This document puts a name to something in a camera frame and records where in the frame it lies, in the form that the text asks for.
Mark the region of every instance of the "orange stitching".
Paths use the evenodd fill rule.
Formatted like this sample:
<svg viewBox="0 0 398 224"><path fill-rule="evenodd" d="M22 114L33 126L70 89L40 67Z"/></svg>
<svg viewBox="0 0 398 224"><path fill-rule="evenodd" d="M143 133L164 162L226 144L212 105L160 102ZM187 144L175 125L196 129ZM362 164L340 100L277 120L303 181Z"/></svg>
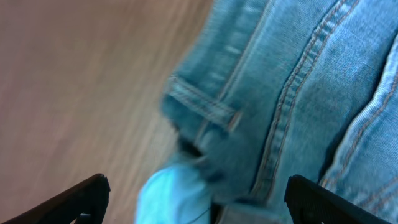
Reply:
<svg viewBox="0 0 398 224"><path fill-rule="evenodd" d="M254 30L253 30L253 33L250 35L249 40L248 40L248 43L247 43L246 46L244 47L244 49L243 49L243 51L242 51L242 54L241 54L240 58L238 59L238 62L237 62L237 64L236 64L236 66L234 67L234 69L233 69L231 75L228 77L228 80L226 81L226 83L224 84L224 86L222 87L222 89L220 90L220 92L218 93L217 100L220 100L220 99L223 97L224 92L226 91L227 86L229 86L229 82L230 82L230 80L232 79L232 76L234 76L234 73L235 73L236 69L239 67L239 64L242 62L243 55L246 54L246 51L247 51L247 49L248 49L248 47L249 47L249 44L250 44L250 42L252 41L252 38L253 38L254 34L256 33L256 31L257 31L257 29L258 29L258 27L259 27L259 24L260 24L260 22L261 22L262 17L264 16L264 13L265 13L266 9L267 9L267 5L264 6L263 12L261 13L261 16L260 16L260 18L259 18L259 20L258 20L258 22L257 22L257 24L256 24L256 26L255 26L255 28L254 28ZM198 132L197 132L197 134L196 134L196 136L195 136L195 140L194 140L194 143L195 143L195 144L198 144L198 141L199 141L201 135L203 134L203 132L205 131L205 129L206 129L208 123L209 123L209 121L208 121L206 118L203 118L203 122L202 122L202 124L200 125L200 128L199 128L199 130L198 130Z"/></svg>
<svg viewBox="0 0 398 224"><path fill-rule="evenodd" d="M377 213L380 208L386 204L392 197L398 195L398 190L393 191L393 193L391 193L390 195L388 195L387 197L385 197L383 200L381 200L373 209L372 212L373 213Z"/></svg>
<svg viewBox="0 0 398 224"><path fill-rule="evenodd" d="M222 105L222 104L220 104L219 102L214 102L214 101L212 101L211 99L206 99L205 96L201 96L202 93L201 93L200 91L194 89L194 87L190 86L190 84L188 84L188 83L185 83L185 81L181 80L180 78L174 77L174 79L175 79L175 83L180 84L180 85L183 86L187 91L189 91L189 92L192 93L193 95L199 97L200 99L202 99L203 101L207 102L207 103L210 104L211 106L217 107L217 108L219 108L219 109L221 109L221 110L223 110L223 111L225 111L225 112L227 112L227 113L231 113L231 114L234 113L234 110L231 109L231 108L229 108L229 107L227 107L226 105Z"/></svg>
<svg viewBox="0 0 398 224"><path fill-rule="evenodd" d="M230 131L234 129L236 121L241 117L242 112L238 111L235 113L235 115L232 117L231 121L228 123L227 130Z"/></svg>
<svg viewBox="0 0 398 224"><path fill-rule="evenodd" d="M284 104L284 102L285 102L287 90L289 89L289 87L290 87L291 84L293 83L293 80L294 80L295 76L298 74L298 72L301 70L302 66L304 65L304 62L306 61L306 59L307 59L307 57L308 57L308 54L310 53L310 50L312 49L313 45L315 44L315 41L317 41L320 32L322 31L322 29L324 28L324 26L326 25L326 23L329 22L329 20L331 19L331 17L334 16L334 14L337 12L337 10L344 4L345 1L346 1L346 0L341 1L341 2L339 3L339 5L337 5L337 7L335 7L335 9L331 12L331 14L330 14L330 15L325 19L325 21L321 24L321 26L319 27L317 33L315 33L313 40L311 40L308 49L305 51L304 56L303 56L303 60L300 61L300 64L299 64L298 67L295 69L293 75L292 75L291 78L289 79L286 88L284 88L284 90L283 90L283 92L282 92L282 101L281 101L281 102L278 104L278 106L277 106L277 111L276 111L276 116L277 116L277 118L276 118L276 122L272 125L272 130L273 130L273 131L271 131L271 134L272 134L272 135L271 135L270 138L269 138L270 141L273 139L273 137L274 137L274 131L275 131L275 129L276 129L278 123L279 123L279 120L280 120L280 112L281 112L282 106L283 106L283 104ZM262 159L262 162L261 162L261 165L260 165L260 168L259 168L260 170L263 170L263 169L265 168L265 166L266 166L266 162L265 162L265 161L266 161L266 159L267 159L268 156L269 156L269 151L266 151L265 153L266 153L266 155L265 155L265 157ZM259 187L258 181L259 181L259 180L256 180L257 183L256 183L255 186L253 187L253 190L252 190L253 193L256 193L256 192L259 190L259 188L260 188L260 187Z"/></svg>
<svg viewBox="0 0 398 224"><path fill-rule="evenodd" d="M326 184L328 184L328 181L329 181L328 179L323 180L321 186L323 188L326 188Z"/></svg>
<svg viewBox="0 0 398 224"><path fill-rule="evenodd" d="M396 183L397 181L398 181L398 176L394 177L392 180L390 180L390 182L388 182L386 185L381 187L378 190L378 193L371 195L370 197L368 197L367 200L359 203L358 206L361 207L361 208L364 208L364 207L368 206L375 199L379 198L379 196L383 193L384 190L386 190L388 187L390 187L392 184Z"/></svg>
<svg viewBox="0 0 398 224"><path fill-rule="evenodd" d="M174 92L174 93L169 93L170 96L174 97L176 100L180 101L181 103L186 103L186 106L191 106L192 108L195 108L196 110L198 110L198 113L203 113L204 117L208 117L209 119L212 119L214 123L218 123L218 125L222 126L222 127L226 127L225 122L223 121L222 117L219 117L218 115L215 115L213 113L209 113L203 109L201 109L197 104L192 103L185 95L178 93L178 92Z"/></svg>
<svg viewBox="0 0 398 224"><path fill-rule="evenodd" d="M300 92L301 88L303 87L305 81L307 81L307 78L308 78L308 77L310 76L310 74L312 73L313 68L315 67L315 64L317 63L317 61L318 61L318 59L319 59L319 56L321 55L323 49L324 49L325 46L326 46L327 40L328 40L329 37L332 35L332 33L335 31L335 29L343 22L343 20L345 20L345 18L347 18L347 16L351 14L351 12L354 10L354 8L355 8L355 6L357 5L358 2L359 2L359 0L357 0L357 1L353 4L353 6L352 6L351 9L347 12L347 14L345 14L345 16L342 17L342 18L336 23L336 25L332 28L332 30L330 31L330 33L325 37L325 40L323 41L322 46L321 46L321 48L320 48L320 50L319 50L317 56L315 57L315 60L313 61L310 70L308 71L308 73L307 73L306 76L304 77L303 81L302 81L302 82L300 83L300 85L298 86L298 88L297 88L297 90L296 90L296 94L295 94L294 97L293 97L292 104L291 104L291 106L290 106L290 108L289 108L289 116L288 116L288 121L287 121L287 124L286 124L286 127L285 127L285 131L284 131L284 137L283 137L282 143L280 144L280 147L279 147L278 161L279 161L279 158L280 158L280 155L281 155L281 152L282 152L283 145L284 145L284 143L285 143L287 131L289 130L290 119L291 119L291 117L292 117L293 107L295 106L295 100L296 100L297 95L299 94L299 92Z"/></svg>
<svg viewBox="0 0 398 224"><path fill-rule="evenodd" d="M378 116L381 114L381 112L384 111L384 109L386 108L388 101L390 100L392 94L394 94L394 91L395 91L396 86L397 86L397 82L398 82L398 72L396 73L396 75L395 75L395 77L394 77L394 82L393 82L393 84L392 84L391 91L389 92L389 94L388 94L388 95L386 96L386 98L384 99L382 106L376 111L376 113L371 117L371 119L369 119L367 122L365 122L365 124L364 124L364 125L362 126L362 128L359 130L359 133L358 133L358 135L356 136L356 138L355 138L355 140L354 140L354 143L353 143L353 145L351 146L351 149L349 150L349 152L348 152L348 154L347 154L347 156L346 156L345 162L344 162L344 164L343 164L343 168L342 168L341 171L337 174L337 176L334 178L334 181L333 181L331 184L336 184L337 181L338 181L337 179L338 179L339 177L341 177L341 175L343 174L343 172L344 172L345 169L347 168L348 162L349 162L349 160L351 159L351 156L353 155L353 153L354 153L354 151L355 151L355 148L356 148L356 145L358 144L359 139L361 138L362 133L364 132L364 130L365 130L365 129L376 119L376 117L378 117Z"/></svg>

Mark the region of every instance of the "jeans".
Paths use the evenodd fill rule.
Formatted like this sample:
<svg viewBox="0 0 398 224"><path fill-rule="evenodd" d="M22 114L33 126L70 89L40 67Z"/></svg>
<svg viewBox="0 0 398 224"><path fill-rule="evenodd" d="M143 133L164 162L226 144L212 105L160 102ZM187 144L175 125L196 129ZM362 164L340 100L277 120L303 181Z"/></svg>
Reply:
<svg viewBox="0 0 398 224"><path fill-rule="evenodd" d="M291 223L300 174L398 222L397 15L396 1L215 1L162 100L214 201Z"/></svg>

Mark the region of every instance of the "light blue fabric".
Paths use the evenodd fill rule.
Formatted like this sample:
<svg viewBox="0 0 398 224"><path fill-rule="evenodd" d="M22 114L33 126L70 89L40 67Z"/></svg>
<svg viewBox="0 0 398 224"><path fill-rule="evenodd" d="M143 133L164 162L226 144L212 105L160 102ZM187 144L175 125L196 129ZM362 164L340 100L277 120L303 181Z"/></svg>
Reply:
<svg viewBox="0 0 398 224"><path fill-rule="evenodd" d="M136 224L209 224L211 195L197 170L172 165L155 173L137 201Z"/></svg>
<svg viewBox="0 0 398 224"><path fill-rule="evenodd" d="M300 174L398 223L397 15L397 1L215 1L162 111L216 202L291 223Z"/></svg>

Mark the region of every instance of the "wooden surface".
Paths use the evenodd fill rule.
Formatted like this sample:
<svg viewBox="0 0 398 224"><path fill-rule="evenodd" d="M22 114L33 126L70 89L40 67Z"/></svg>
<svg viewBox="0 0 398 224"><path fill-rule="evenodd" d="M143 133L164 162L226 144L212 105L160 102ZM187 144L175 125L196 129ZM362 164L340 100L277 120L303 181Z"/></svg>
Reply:
<svg viewBox="0 0 398 224"><path fill-rule="evenodd" d="M175 133L165 79L210 0L0 1L0 222L104 173L104 223L132 223L137 193Z"/></svg>

